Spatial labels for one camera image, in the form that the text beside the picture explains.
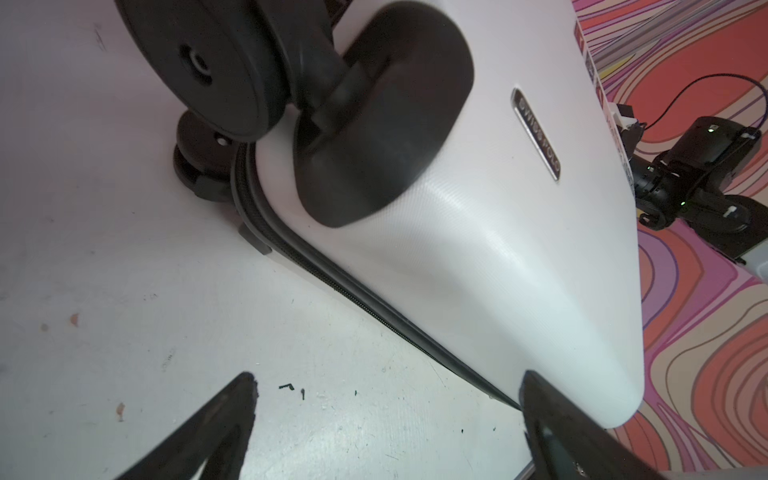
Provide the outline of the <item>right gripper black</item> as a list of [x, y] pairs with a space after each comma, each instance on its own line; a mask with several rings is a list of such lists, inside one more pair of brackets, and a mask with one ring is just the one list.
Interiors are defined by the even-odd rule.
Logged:
[[761, 146], [761, 131], [719, 117], [700, 117], [651, 162], [634, 154], [647, 125], [631, 106], [617, 106], [617, 125], [631, 168], [640, 225], [660, 231], [681, 218], [709, 231], [744, 231], [752, 214], [724, 190]]

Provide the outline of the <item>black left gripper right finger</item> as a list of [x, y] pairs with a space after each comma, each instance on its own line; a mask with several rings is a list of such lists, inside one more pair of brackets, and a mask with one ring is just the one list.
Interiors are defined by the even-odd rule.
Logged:
[[519, 392], [535, 479], [660, 479], [540, 374]]

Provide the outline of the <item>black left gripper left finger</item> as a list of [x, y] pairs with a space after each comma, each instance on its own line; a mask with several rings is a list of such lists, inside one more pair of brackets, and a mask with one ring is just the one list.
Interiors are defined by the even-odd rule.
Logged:
[[252, 434], [258, 384], [242, 372], [121, 479], [238, 479]]

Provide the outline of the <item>black suitcase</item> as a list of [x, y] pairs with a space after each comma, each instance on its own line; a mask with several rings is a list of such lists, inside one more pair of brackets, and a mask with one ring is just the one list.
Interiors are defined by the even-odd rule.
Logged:
[[490, 397], [644, 391], [629, 161], [567, 1], [121, 1], [175, 168]]

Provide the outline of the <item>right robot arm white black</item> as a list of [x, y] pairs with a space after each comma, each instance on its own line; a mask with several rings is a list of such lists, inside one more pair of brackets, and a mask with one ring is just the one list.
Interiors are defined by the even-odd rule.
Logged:
[[760, 130], [700, 117], [649, 162], [634, 154], [646, 126], [630, 106], [609, 107], [629, 157], [639, 223], [661, 231], [680, 219], [719, 254], [766, 281], [767, 207], [725, 193], [760, 149]]

